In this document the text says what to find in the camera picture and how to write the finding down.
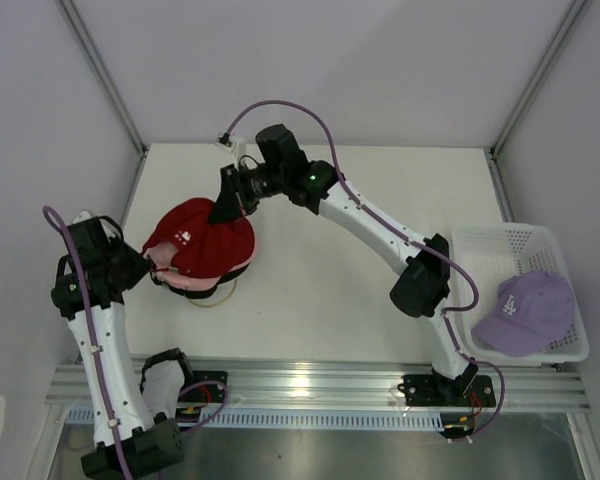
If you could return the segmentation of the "pink baseball cap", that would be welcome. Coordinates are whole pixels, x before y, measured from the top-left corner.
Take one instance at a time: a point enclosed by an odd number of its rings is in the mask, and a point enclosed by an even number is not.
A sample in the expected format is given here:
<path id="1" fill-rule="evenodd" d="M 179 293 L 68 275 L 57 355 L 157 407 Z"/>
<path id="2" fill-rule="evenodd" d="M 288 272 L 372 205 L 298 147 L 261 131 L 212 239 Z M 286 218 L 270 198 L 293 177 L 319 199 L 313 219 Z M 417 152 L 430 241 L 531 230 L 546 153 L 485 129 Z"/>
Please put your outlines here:
<path id="1" fill-rule="evenodd" d="M 239 270 L 246 269 L 255 258 L 257 248 L 254 247 L 251 250 L 250 255 L 241 263 L 231 267 L 222 275 L 214 276 L 203 276 L 188 271 L 182 273 L 171 265 L 171 261 L 174 259 L 177 252 L 178 250 L 173 244 L 163 242 L 157 246 L 146 249 L 142 253 L 144 257 L 152 260 L 155 266 L 155 269 L 150 273 L 151 280 L 157 285 L 172 287 L 176 290 L 202 292 L 211 290 L 219 283 L 228 282 L 237 278 L 240 275 Z"/>

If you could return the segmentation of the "red baseball cap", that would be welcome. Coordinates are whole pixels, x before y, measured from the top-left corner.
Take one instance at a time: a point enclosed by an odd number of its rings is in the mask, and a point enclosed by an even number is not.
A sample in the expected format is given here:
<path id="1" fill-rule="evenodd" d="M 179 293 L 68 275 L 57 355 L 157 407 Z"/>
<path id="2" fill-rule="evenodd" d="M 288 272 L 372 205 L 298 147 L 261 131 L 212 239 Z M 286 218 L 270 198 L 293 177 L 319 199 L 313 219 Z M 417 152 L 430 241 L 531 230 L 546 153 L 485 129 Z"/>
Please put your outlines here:
<path id="1" fill-rule="evenodd" d="M 252 224 L 246 218 L 227 223 L 208 221 L 214 202 L 207 198 L 191 198 L 172 208 L 156 225 L 145 241 L 142 253 L 163 242 L 173 244 L 178 252 L 171 265 L 242 262 L 256 247 Z"/>

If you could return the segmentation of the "black NY baseball cap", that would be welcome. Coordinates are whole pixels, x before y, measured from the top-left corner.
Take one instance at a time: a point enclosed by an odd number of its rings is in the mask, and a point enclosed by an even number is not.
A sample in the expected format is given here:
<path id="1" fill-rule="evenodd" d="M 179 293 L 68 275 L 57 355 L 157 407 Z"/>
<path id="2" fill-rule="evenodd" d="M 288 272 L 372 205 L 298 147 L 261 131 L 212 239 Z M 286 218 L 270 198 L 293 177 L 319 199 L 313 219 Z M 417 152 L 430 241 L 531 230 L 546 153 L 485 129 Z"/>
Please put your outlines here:
<path id="1" fill-rule="evenodd" d="M 251 265 L 252 260 L 235 265 L 228 263 L 207 262 L 197 265 L 175 266 L 153 265 L 150 272 L 152 282 L 171 292 L 191 299 L 211 297 L 217 289 L 242 275 Z"/>

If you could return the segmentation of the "gold wire hat stand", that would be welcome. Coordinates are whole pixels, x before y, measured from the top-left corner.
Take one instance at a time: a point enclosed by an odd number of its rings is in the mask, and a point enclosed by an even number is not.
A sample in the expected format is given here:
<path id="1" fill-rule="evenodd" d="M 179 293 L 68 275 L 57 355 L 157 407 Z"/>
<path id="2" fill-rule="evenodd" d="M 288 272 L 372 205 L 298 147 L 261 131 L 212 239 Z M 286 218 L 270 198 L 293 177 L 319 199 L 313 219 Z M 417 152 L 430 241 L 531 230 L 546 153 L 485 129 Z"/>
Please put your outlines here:
<path id="1" fill-rule="evenodd" d="M 238 279 L 235 278 L 228 282 L 219 283 L 216 286 L 215 291 L 206 298 L 188 298 L 187 301 L 198 307 L 203 309 L 210 309 L 228 301 L 236 291 L 238 285 Z"/>

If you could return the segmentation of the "purple LA baseball cap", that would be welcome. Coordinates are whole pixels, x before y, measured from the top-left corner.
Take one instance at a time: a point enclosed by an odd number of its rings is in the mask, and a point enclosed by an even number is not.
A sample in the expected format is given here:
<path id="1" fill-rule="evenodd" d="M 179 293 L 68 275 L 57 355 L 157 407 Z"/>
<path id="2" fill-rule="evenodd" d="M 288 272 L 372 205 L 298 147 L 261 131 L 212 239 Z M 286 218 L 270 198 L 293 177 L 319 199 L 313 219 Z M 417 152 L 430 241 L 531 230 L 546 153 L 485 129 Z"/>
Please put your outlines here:
<path id="1" fill-rule="evenodd" d="M 500 284 L 495 306 L 471 333 L 506 356 L 525 357 L 562 339 L 575 310 L 573 290 L 562 275 L 531 271 Z"/>

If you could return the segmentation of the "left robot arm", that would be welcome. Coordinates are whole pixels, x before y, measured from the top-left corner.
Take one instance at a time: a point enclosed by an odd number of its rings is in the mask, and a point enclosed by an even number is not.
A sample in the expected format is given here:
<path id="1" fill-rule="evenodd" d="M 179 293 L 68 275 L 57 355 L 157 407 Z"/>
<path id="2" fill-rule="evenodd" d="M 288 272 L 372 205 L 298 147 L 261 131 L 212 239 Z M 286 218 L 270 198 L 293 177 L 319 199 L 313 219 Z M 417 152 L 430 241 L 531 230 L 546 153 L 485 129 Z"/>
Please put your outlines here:
<path id="1" fill-rule="evenodd" d="M 184 353 L 173 348 L 149 357 L 135 371 L 126 335 L 123 295 L 153 264 L 130 247 L 106 216 L 65 225 L 45 216 L 61 234 L 51 291 L 78 345 L 94 414 L 94 449 L 81 466 L 89 479 L 141 479 L 181 462 L 182 434 L 175 416 L 196 376 Z"/>

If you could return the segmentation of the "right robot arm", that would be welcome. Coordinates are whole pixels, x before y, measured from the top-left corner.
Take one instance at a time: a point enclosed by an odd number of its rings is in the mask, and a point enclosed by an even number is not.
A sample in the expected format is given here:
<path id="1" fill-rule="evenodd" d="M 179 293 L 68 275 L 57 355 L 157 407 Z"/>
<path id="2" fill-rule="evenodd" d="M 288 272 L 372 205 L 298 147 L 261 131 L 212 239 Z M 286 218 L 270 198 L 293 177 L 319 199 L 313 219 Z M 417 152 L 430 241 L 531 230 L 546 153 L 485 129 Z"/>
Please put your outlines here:
<path id="1" fill-rule="evenodd" d="M 216 144 L 233 161 L 220 171 L 220 191 L 209 217 L 226 224 L 253 214 L 259 202 L 276 195 L 342 227 L 382 258 L 396 274 L 389 298 L 417 320 L 432 349 L 432 381 L 437 400 L 457 404 L 472 391 L 478 368 L 464 359 L 447 314 L 450 310 L 449 243 L 441 235 L 424 237 L 366 201 L 334 163 L 310 160 L 282 124 L 255 137 L 261 161 L 246 164 L 244 140 L 221 134 Z"/>

